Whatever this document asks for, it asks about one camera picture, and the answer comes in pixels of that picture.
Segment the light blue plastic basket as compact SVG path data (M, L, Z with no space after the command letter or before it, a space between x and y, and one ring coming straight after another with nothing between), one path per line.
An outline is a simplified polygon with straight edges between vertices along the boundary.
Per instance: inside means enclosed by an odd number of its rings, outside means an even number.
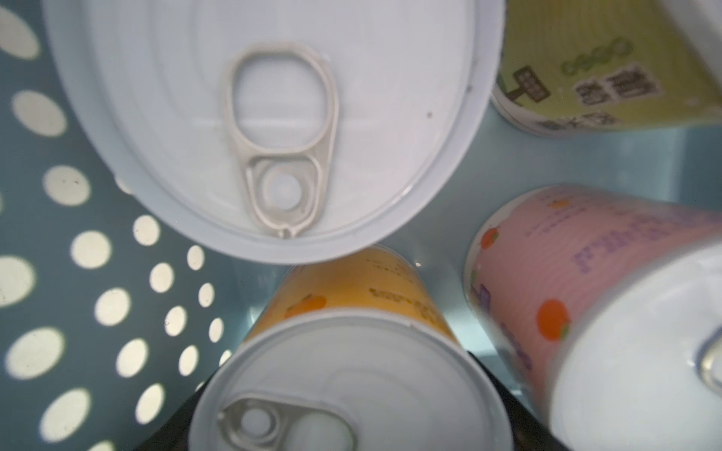
M41 3L3 2L1 35L1 446L133 450L181 425L284 271L198 246L135 199L71 109ZM511 391L462 266L494 209L552 182L717 210L721 131L549 139L487 111L444 189L385 243L419 265L463 346Z

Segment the green label can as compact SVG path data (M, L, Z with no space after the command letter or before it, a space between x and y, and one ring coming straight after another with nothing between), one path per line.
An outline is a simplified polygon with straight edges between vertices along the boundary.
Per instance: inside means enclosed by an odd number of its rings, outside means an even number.
M717 1L511 1L496 110L551 137L718 125Z

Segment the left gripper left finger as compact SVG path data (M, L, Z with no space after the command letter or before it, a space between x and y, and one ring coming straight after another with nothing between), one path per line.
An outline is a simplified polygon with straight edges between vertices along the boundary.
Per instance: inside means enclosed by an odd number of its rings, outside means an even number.
M135 451L188 451L188 437L192 419L199 400L206 390L211 377L201 383L197 391L150 438L141 443Z

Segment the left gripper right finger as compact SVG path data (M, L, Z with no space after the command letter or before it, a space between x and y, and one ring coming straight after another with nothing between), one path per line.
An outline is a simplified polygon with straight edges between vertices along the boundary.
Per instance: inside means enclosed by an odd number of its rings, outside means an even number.
M567 451L567 446L558 440L550 430L522 404L517 397L479 360L473 353L472 359L490 378L507 411L513 433L514 449L518 451Z

